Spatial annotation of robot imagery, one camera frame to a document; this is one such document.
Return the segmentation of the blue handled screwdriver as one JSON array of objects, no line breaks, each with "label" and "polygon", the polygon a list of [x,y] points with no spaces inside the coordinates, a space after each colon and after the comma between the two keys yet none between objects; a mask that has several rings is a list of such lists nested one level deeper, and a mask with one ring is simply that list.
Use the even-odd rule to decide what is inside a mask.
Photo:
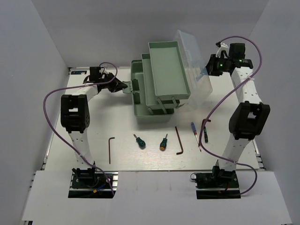
[{"label": "blue handled screwdriver", "polygon": [[198,136],[197,136],[197,130],[196,130],[194,122],[191,122],[191,128],[192,128],[193,134],[194,134],[194,136],[196,138],[197,146],[198,146],[199,150],[202,151],[201,147],[199,146],[199,140],[198,140]]}]

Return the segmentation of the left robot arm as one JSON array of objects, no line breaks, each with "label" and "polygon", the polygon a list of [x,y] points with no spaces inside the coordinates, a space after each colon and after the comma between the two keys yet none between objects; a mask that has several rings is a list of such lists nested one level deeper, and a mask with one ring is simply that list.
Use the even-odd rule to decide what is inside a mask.
[{"label": "left robot arm", "polygon": [[83,86],[72,94],[61,96],[60,123],[71,138],[70,146],[80,165],[73,169],[78,178],[83,175],[83,182],[88,187],[94,187],[99,182],[95,173],[95,161],[92,158],[89,142],[88,127],[90,125],[89,101],[101,90],[107,89],[115,93],[128,88],[128,84],[120,81],[114,74],[107,72],[104,67],[90,67],[90,74],[83,80]]}]

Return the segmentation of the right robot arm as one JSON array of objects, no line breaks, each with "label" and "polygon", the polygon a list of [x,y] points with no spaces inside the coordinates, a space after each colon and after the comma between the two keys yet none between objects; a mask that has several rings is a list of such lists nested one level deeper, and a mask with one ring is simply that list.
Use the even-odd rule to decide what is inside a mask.
[{"label": "right robot arm", "polygon": [[236,163],[245,147],[260,135],[270,113],[270,106],[260,99],[253,74],[253,64],[245,58],[245,44],[226,45],[218,42],[218,51],[211,55],[206,66],[209,75],[230,74],[239,102],[229,120],[230,138],[220,159],[213,168],[212,183],[224,186],[235,174]]}]

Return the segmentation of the green stubby phillips screwdriver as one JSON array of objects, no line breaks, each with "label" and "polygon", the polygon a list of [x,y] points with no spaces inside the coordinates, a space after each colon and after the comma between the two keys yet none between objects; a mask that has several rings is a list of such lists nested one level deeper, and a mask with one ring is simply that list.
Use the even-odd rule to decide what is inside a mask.
[{"label": "green stubby phillips screwdriver", "polygon": [[161,151],[165,151],[165,149],[167,147],[167,136],[168,136],[168,134],[166,134],[166,136],[163,138],[162,142],[160,143],[159,149]]}]

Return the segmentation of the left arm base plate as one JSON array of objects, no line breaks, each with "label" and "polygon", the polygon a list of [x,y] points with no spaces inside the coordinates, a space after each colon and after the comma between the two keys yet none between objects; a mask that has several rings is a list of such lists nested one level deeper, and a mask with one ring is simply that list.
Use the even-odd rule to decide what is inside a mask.
[{"label": "left arm base plate", "polygon": [[72,169],[68,198],[112,199],[117,190],[118,173],[102,172],[94,168]]}]

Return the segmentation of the black green precision screwdriver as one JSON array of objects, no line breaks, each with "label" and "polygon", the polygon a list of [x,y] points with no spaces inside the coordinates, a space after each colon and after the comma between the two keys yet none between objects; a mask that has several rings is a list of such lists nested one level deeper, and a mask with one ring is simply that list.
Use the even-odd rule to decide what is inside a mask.
[{"label": "black green precision screwdriver", "polygon": [[208,143],[209,139],[208,139],[207,129],[206,129],[205,126],[204,126],[204,129],[203,129],[203,133],[204,133],[204,141],[205,141],[205,143]]}]

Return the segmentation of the green toolbox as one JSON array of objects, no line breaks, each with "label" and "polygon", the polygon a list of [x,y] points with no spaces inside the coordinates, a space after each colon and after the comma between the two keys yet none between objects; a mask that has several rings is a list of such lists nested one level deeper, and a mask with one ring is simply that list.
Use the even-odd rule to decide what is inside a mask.
[{"label": "green toolbox", "polygon": [[171,41],[149,42],[133,60],[123,93],[132,96],[139,124],[168,122],[176,110],[194,111],[213,88],[194,35],[178,30]]}]

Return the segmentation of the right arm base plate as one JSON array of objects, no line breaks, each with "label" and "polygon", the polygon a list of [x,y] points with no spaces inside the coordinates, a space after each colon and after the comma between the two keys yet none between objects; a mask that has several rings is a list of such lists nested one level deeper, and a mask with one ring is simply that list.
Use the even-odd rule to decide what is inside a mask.
[{"label": "right arm base plate", "polygon": [[240,187],[236,173],[232,178],[213,177],[213,173],[195,172],[190,175],[196,183],[196,198],[198,200],[240,199]]}]

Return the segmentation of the brown hex key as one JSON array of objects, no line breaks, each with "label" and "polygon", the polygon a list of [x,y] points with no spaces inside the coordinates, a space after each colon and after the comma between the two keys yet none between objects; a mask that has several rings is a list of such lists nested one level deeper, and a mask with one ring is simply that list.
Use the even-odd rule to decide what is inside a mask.
[{"label": "brown hex key", "polygon": [[200,130],[200,134],[199,134],[199,146],[200,146],[200,141],[202,140],[202,136],[204,136],[203,129],[204,129],[204,126],[206,126],[207,122],[211,122],[211,120],[210,119],[208,119],[208,120],[203,119],[202,120],[201,130]]},{"label": "brown hex key", "polygon": [[109,156],[109,164],[111,164],[111,140],[115,139],[115,137],[110,137],[108,139],[108,156]]},{"label": "brown hex key", "polygon": [[181,139],[180,139],[180,134],[179,134],[178,128],[176,126],[175,126],[175,131],[176,131],[176,135],[177,135],[179,145],[180,145],[180,149],[181,149],[181,151],[177,152],[176,155],[181,155],[181,154],[183,154],[184,149],[183,149],[183,146],[182,146],[182,142],[181,142]]}]

